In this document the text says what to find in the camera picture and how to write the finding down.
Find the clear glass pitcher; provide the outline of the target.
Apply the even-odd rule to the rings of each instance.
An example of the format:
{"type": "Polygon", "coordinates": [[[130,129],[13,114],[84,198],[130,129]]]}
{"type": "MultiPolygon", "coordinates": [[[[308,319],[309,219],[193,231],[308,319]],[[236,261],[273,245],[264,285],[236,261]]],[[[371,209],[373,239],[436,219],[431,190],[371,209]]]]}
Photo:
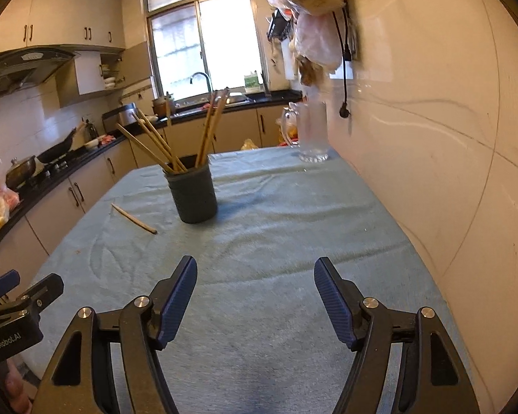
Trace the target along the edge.
{"type": "Polygon", "coordinates": [[[290,115],[296,118],[298,145],[295,147],[299,158],[303,162],[326,162],[329,150],[326,103],[291,102],[282,113],[282,116],[290,115]]]}

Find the light blue towel mat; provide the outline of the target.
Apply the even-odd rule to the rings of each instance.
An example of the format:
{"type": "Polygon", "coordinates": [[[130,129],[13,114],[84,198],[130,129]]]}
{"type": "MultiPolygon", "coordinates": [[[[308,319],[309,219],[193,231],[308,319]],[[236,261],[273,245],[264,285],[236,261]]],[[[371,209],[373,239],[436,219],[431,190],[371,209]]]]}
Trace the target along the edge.
{"type": "Polygon", "coordinates": [[[205,223],[180,220],[158,166],[121,178],[79,220],[40,269],[60,275],[64,291],[43,312],[43,340],[23,353],[33,373],[44,374],[76,310],[124,307],[184,255],[196,259],[197,283],[175,340],[159,353],[182,413],[334,409],[354,356],[315,288],[321,257],[389,308],[434,308],[464,350],[412,243],[339,155],[306,164],[287,148],[236,151],[213,156],[210,171],[218,212],[205,223]]]}

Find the plastic bag with food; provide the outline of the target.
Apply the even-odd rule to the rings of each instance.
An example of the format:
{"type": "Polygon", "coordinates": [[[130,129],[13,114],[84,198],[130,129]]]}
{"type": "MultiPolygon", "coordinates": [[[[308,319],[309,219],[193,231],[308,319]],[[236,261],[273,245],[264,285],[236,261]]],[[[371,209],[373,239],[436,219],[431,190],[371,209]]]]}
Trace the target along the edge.
{"type": "Polygon", "coordinates": [[[294,147],[298,145],[296,118],[292,115],[280,118],[280,145],[294,147]]]}

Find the steel cooking pot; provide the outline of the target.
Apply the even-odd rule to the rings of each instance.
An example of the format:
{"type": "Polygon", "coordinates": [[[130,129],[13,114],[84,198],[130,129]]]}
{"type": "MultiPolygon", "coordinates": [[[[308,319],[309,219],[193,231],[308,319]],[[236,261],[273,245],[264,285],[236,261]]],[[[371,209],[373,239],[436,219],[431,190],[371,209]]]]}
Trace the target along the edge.
{"type": "Polygon", "coordinates": [[[105,133],[112,134],[118,130],[118,124],[126,127],[136,122],[137,106],[134,103],[109,110],[102,115],[105,133]]]}

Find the kitchen window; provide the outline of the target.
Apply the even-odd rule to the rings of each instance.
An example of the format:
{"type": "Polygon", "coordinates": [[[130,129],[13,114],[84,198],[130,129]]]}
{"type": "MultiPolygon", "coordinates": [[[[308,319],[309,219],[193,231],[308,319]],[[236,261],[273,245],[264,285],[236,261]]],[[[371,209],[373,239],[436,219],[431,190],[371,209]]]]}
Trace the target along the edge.
{"type": "Polygon", "coordinates": [[[144,10],[157,95],[188,102],[267,88],[254,0],[144,0],[144,10]]]}

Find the dark perforated utensil holder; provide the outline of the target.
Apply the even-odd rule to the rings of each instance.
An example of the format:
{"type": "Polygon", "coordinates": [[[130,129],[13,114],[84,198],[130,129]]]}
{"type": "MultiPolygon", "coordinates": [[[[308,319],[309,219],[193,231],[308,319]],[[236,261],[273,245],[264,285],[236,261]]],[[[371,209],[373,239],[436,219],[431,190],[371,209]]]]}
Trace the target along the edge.
{"type": "Polygon", "coordinates": [[[163,172],[180,220],[189,224],[203,223],[218,212],[209,162],[195,166],[196,158],[194,154],[180,159],[187,168],[181,174],[163,172]]]}

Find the black frying pan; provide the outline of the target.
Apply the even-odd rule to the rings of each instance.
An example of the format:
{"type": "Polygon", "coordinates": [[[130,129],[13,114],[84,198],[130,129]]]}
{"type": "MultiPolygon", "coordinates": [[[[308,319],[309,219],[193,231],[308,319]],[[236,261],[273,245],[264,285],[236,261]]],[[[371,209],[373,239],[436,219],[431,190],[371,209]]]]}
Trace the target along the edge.
{"type": "Polygon", "coordinates": [[[63,141],[43,151],[37,156],[37,160],[44,165],[50,164],[65,155],[72,148],[77,128],[74,128],[63,141]]]}

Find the range hood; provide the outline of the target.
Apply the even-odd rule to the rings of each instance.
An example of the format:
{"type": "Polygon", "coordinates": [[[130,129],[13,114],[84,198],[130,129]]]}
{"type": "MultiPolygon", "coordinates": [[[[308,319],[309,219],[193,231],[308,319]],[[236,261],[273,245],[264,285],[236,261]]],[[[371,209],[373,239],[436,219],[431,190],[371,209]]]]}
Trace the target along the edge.
{"type": "Polygon", "coordinates": [[[34,47],[0,53],[0,98],[39,86],[75,58],[68,50],[34,47]]]}

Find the lidded wok pot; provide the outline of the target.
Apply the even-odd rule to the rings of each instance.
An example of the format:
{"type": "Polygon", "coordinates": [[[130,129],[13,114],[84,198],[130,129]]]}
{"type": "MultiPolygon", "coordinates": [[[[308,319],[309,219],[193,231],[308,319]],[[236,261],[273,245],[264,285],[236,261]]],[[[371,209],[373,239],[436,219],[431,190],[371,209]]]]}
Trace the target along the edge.
{"type": "Polygon", "coordinates": [[[15,191],[34,174],[35,170],[36,158],[34,155],[24,159],[13,158],[11,160],[11,166],[6,172],[6,186],[10,190],[15,191]]]}

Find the upper kitchen cabinets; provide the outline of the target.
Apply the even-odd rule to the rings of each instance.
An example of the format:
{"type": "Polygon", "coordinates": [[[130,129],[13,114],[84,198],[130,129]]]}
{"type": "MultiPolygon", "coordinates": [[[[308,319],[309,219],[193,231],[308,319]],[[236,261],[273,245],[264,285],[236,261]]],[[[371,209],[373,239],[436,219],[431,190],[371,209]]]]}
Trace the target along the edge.
{"type": "Polygon", "coordinates": [[[125,47],[121,0],[11,0],[0,53],[34,46],[125,47]]]}

